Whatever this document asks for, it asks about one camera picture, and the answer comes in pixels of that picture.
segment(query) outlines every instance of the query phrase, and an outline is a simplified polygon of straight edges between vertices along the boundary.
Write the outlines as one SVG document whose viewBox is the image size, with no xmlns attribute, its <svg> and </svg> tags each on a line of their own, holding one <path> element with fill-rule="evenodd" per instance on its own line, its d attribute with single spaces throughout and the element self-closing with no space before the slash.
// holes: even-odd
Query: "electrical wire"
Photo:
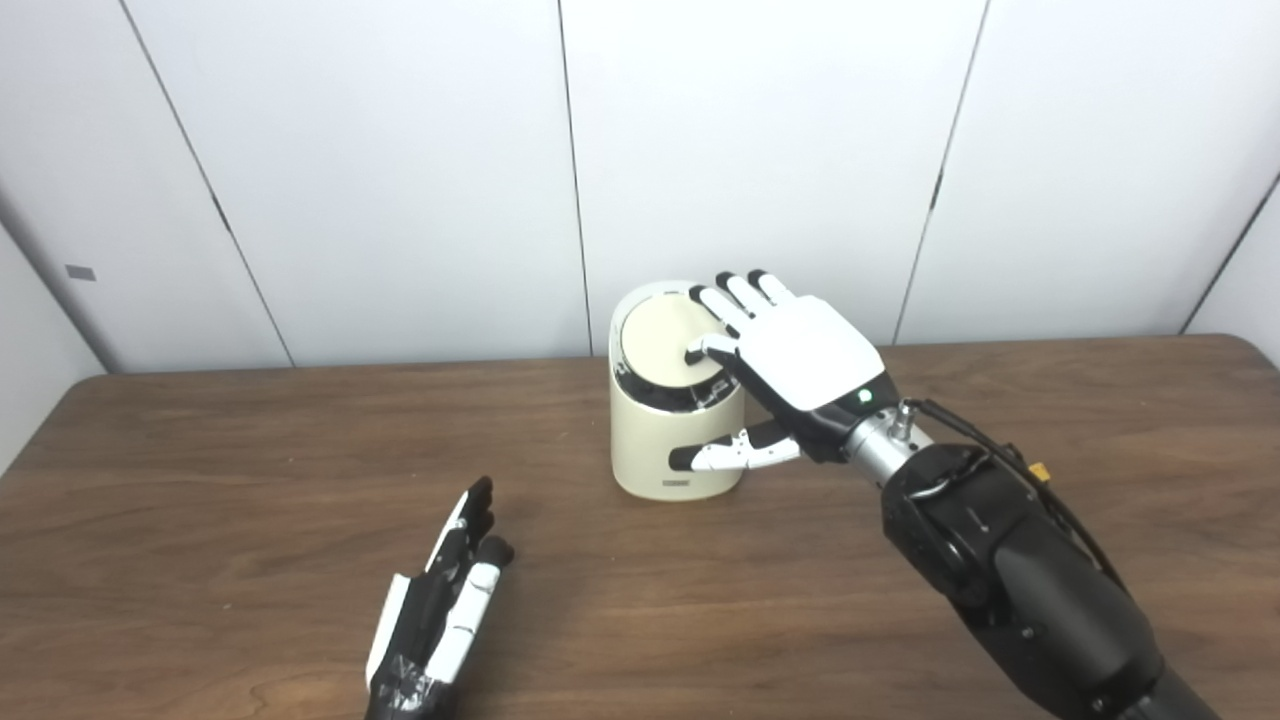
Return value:
<svg viewBox="0 0 1280 720">
<path fill-rule="evenodd" d="M 1084 528 L 1084 525 L 1080 523 L 1080 519 L 1076 518 L 1075 514 L 1071 512 L 1071 509 L 1068 507 L 1066 503 L 1064 503 L 1061 498 L 1057 497 L 1057 493 L 1053 492 L 1053 488 L 1051 488 L 1048 483 L 1037 478 L 1030 471 L 1030 469 L 1027 468 L 1027 464 L 1021 460 L 1021 457 L 1018 457 L 1014 454 L 1014 451 L 1010 450 L 1009 446 L 997 445 L 996 441 L 991 439 L 986 433 L 979 430 L 973 423 L 947 410 L 942 405 L 938 405 L 933 400 L 906 398 L 904 400 L 904 402 L 906 402 L 910 406 L 914 406 L 920 413 L 924 413 L 929 418 L 933 418 L 934 420 L 942 423 L 943 425 L 951 428 L 952 430 L 960 433 L 961 436 L 965 436 L 966 438 L 977 442 L 988 452 L 991 452 L 995 457 L 997 457 L 1001 462 L 1004 462 L 1011 471 L 1014 471 L 1019 478 L 1021 478 L 1023 482 L 1025 482 L 1034 489 L 1041 503 L 1051 515 L 1061 518 L 1061 520 L 1066 523 L 1070 530 L 1080 539 L 1082 543 L 1084 543 L 1084 547 L 1093 556 L 1093 560 L 1097 564 L 1098 569 L 1102 570 L 1102 574 L 1110 578 L 1111 582 L 1117 584 L 1120 589 L 1123 589 L 1125 593 L 1129 592 L 1129 589 L 1124 584 L 1124 580 L 1120 579 L 1120 573 L 1116 571 L 1115 565 L 1111 564 L 1111 560 L 1107 557 L 1107 553 L 1102 551 L 1102 547 L 1098 544 L 1096 539 L 1093 539 L 1093 536 L 1089 534 L 1089 530 Z"/>
</svg>

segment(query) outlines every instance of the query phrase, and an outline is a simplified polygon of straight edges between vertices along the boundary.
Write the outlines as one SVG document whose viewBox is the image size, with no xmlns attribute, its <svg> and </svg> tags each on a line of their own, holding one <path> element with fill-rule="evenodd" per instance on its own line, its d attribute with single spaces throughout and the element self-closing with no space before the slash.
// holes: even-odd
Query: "robotic hand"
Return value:
<svg viewBox="0 0 1280 720">
<path fill-rule="evenodd" d="M 755 270 L 690 297 L 730 338 L 685 361 L 723 365 L 773 419 L 676 448 L 676 470 L 799 457 L 847 462 L 881 489 L 886 537 L 1014 684 L 1064 720 L 1219 720 L 1170 669 L 1097 542 L 1023 462 L 933 401 L 901 398 L 876 348 L 840 313 Z M 925 414 L 973 443 L 934 443 Z"/>
<path fill-rule="evenodd" d="M 453 717 L 453 682 L 515 557 L 502 538 L 485 537 L 492 502 L 493 480 L 480 478 L 458 498 L 422 573 L 392 578 L 365 667 L 365 720 Z"/>
</svg>

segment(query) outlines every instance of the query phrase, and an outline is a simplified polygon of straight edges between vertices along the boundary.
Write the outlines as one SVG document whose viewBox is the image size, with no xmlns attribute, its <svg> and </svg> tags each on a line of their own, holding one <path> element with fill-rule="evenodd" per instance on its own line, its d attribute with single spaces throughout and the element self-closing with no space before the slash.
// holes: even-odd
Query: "cylindrical bin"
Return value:
<svg viewBox="0 0 1280 720">
<path fill-rule="evenodd" d="M 737 484 L 741 470 L 672 470 L 672 448 L 742 429 L 742 391 L 713 360 L 685 363 L 685 348 L 724 333 L 689 299 L 690 282 L 659 282 L 622 299 L 609 323 L 613 477 L 648 500 L 700 500 Z"/>
</svg>

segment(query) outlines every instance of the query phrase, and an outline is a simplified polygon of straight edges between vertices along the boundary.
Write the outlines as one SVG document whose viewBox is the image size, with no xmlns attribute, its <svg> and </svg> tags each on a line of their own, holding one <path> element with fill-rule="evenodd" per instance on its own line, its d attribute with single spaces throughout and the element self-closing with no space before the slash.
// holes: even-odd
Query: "round lid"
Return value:
<svg viewBox="0 0 1280 720">
<path fill-rule="evenodd" d="M 663 387 L 691 387 L 721 370 L 713 360 L 685 364 L 689 343 L 724 333 L 705 307 L 682 292 L 655 295 L 636 305 L 622 323 L 622 356 L 641 378 Z"/>
</svg>

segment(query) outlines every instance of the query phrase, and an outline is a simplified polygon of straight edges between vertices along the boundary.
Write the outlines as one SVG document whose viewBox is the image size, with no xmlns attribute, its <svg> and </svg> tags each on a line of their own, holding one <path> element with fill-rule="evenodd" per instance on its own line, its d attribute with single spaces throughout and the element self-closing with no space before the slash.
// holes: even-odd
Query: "white wall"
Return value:
<svg viewBox="0 0 1280 720">
<path fill-rule="evenodd" d="M 563 0 L 595 350 L 657 279 L 765 268 L 890 342 L 980 0 Z"/>
<path fill-rule="evenodd" d="M 900 342 L 1175 333 L 1280 168 L 1280 4 L 995 0 Z"/>
<path fill-rule="evenodd" d="M 300 365 L 586 355 L 556 0 L 131 0 Z"/>
<path fill-rule="evenodd" d="M 1274 4 L 992 0 L 959 115 L 983 0 L 127 5 L 234 236 L 120 3 L 0 5 L 0 220 L 123 370 L 599 352 L 755 266 L 881 343 L 1176 332 L 1280 168 Z"/>
<path fill-rule="evenodd" d="M 288 364 L 119 4 L 0 4 L 0 218 L 109 363 Z"/>
<path fill-rule="evenodd" d="M 102 372 L 0 228 L 0 473 L 72 384 Z"/>
<path fill-rule="evenodd" d="M 1272 191 L 1187 332 L 1243 337 L 1280 365 L 1280 192 Z"/>
</svg>

